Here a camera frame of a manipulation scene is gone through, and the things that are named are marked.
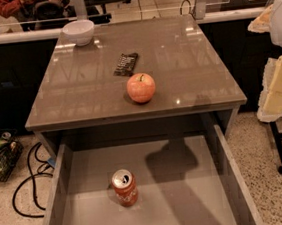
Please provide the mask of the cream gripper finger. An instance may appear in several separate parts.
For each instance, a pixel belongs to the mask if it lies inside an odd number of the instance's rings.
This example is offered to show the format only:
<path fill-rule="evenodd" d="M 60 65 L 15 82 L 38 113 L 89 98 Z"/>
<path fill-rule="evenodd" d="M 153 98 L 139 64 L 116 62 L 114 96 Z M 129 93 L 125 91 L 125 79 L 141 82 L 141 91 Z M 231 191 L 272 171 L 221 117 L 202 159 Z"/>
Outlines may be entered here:
<path fill-rule="evenodd" d="M 273 6 L 269 5 L 257 18 L 248 25 L 249 32 L 263 33 L 270 30 L 270 18 Z"/>
<path fill-rule="evenodd" d="M 282 55 L 269 58 L 264 67 L 257 118 L 261 122 L 274 122 L 282 116 Z"/>

